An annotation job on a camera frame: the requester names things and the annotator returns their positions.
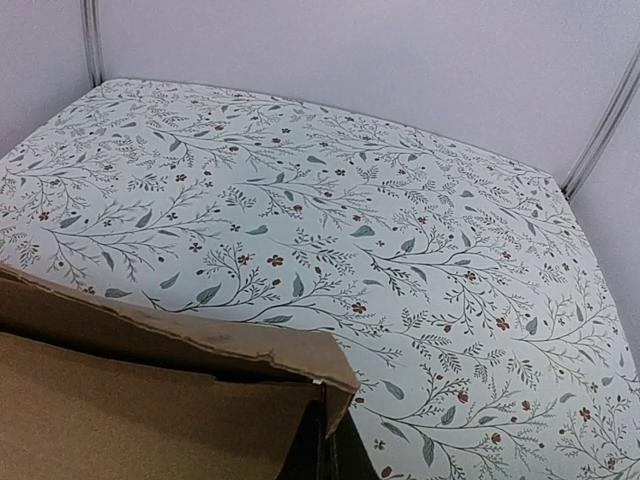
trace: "red flower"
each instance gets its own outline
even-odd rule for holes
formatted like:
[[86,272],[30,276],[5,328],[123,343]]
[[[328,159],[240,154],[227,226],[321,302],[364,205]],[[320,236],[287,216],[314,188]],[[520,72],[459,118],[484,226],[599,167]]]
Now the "red flower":
[[585,422],[587,420],[591,420],[591,412],[587,409],[587,407],[582,407],[582,410],[580,410],[580,416],[584,419]]
[[502,329],[503,332],[509,328],[509,324],[502,317],[496,318],[496,325],[498,325],[498,328]]
[[267,260],[267,263],[270,263],[272,267],[281,267],[284,265],[284,258],[274,255]]
[[351,308],[355,313],[364,313],[367,311],[367,307],[362,305],[360,302],[354,303],[353,305],[351,305]]

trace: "patterned surface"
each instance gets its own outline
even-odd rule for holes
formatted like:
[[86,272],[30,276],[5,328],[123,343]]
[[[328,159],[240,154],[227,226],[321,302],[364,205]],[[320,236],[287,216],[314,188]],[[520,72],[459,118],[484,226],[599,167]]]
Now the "patterned surface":
[[382,478],[640,472],[615,307],[533,168],[286,98],[114,80],[0,161],[0,221],[0,260],[90,294],[332,332]]

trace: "corrugated cardboard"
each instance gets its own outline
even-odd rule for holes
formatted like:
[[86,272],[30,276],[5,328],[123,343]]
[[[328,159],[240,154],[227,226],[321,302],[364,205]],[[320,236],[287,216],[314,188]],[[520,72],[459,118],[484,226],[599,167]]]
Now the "corrugated cardboard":
[[358,388],[328,334],[134,308],[3,265],[0,332],[0,479],[276,479],[287,457],[324,462],[305,456],[322,442],[303,415],[321,405],[329,436]]

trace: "brown cardboard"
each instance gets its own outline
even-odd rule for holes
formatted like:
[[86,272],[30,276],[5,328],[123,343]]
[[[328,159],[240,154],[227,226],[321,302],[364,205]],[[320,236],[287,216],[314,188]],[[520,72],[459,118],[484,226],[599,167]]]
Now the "brown cardboard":
[[0,331],[0,479],[275,479],[309,403],[329,435],[358,388],[328,334],[134,308],[3,265]]

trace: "small flower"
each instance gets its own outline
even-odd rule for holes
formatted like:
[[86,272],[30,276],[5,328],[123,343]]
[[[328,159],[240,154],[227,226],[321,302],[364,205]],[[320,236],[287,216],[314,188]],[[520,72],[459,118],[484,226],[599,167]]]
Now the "small flower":
[[580,410],[580,416],[584,419],[585,422],[587,420],[591,420],[591,412],[587,409],[587,407],[582,407],[582,410]]
[[367,307],[362,305],[360,302],[354,303],[353,305],[351,305],[351,308],[355,313],[360,313],[360,314],[367,311]]
[[271,264],[272,267],[281,267],[284,265],[284,258],[274,255],[267,260],[267,263]]

